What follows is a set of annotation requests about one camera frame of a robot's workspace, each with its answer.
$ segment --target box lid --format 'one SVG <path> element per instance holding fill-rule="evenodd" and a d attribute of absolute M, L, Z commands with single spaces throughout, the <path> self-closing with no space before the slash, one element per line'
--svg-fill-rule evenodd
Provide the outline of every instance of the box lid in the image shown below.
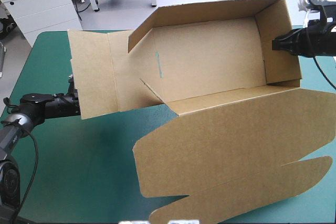
<path fill-rule="evenodd" d="M 297 161 L 331 142 L 335 125 L 335 94 L 305 89 L 175 118 L 133 148 L 141 193 L 192 195 Z"/>
<path fill-rule="evenodd" d="M 216 224 L 253 209 L 304 193 L 327 173 L 331 157 L 318 157 L 232 180 L 153 211 L 151 224 L 198 219 Z"/>

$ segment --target green marking on cardboard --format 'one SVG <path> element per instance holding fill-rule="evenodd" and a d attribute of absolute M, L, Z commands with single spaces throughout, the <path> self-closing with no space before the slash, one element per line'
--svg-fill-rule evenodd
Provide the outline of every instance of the green marking on cardboard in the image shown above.
<path fill-rule="evenodd" d="M 163 78 L 163 73 L 162 73 L 162 69 L 161 69 L 161 63 L 160 63 L 160 55 L 159 52 L 155 52 L 155 56 L 156 56 L 156 60 L 157 60 L 157 65 L 159 67 L 159 73 L 160 73 L 160 78 Z"/>

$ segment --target cardboard tab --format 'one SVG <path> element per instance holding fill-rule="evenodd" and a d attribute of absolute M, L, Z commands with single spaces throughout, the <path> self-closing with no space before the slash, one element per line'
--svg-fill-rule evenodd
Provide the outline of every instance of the cardboard tab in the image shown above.
<path fill-rule="evenodd" d="M 292 89 L 175 118 L 133 148 L 141 193 L 192 195 L 297 161 L 334 139 L 335 106 L 333 93 Z"/>
<path fill-rule="evenodd" d="M 82 119 L 119 111 L 107 34 L 68 31 Z"/>
<path fill-rule="evenodd" d="M 220 223 L 304 193 L 324 177 L 331 163 L 331 157 L 319 157 L 232 180 L 159 208 L 149 221 L 166 224 L 172 219 L 199 219 L 202 224 Z"/>

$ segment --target cardboard flap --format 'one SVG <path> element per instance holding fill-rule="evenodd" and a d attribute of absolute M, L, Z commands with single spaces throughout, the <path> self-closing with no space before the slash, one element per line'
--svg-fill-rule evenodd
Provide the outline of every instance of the cardboard flap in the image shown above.
<path fill-rule="evenodd" d="M 223 106 L 232 102 L 242 102 L 244 100 L 262 97 L 264 95 L 285 92 L 295 87 L 291 86 L 261 86 L 250 89 L 237 89 L 215 94 L 204 95 L 174 102 L 168 102 L 167 106 L 177 115 L 188 115 L 197 111 L 207 110 L 217 106 Z"/>
<path fill-rule="evenodd" d="M 287 51 L 272 50 L 272 40 L 292 30 L 286 0 L 280 0 L 261 11 L 256 15 L 256 20 L 267 83 L 301 79 L 299 58 Z"/>
<path fill-rule="evenodd" d="M 119 111 L 107 34 L 68 31 L 82 119 Z"/>
<path fill-rule="evenodd" d="M 330 157 L 319 157 L 230 181 L 155 210 L 149 222 L 198 219 L 202 224 L 220 223 L 304 193 L 324 177 L 331 163 Z"/>
<path fill-rule="evenodd" d="M 191 195 L 332 141 L 335 94 L 293 89 L 175 118 L 133 151 L 145 197 Z"/>
<path fill-rule="evenodd" d="M 254 16 L 278 0 L 227 0 L 159 7 L 130 36 L 128 52 L 154 27 Z"/>

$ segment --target open cardboard box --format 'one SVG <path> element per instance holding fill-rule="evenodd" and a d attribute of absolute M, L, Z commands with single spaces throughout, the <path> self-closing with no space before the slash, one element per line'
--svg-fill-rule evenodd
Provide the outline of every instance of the open cardboard box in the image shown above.
<path fill-rule="evenodd" d="M 135 31 L 68 31 L 83 119 L 162 103 L 178 116 L 133 149 L 145 197 L 190 195 L 152 223 L 217 223 L 326 174 L 330 157 L 298 160 L 333 140 L 335 94 L 299 88 L 298 57 L 272 51 L 290 29 L 285 0 L 233 0 L 160 7 Z"/>

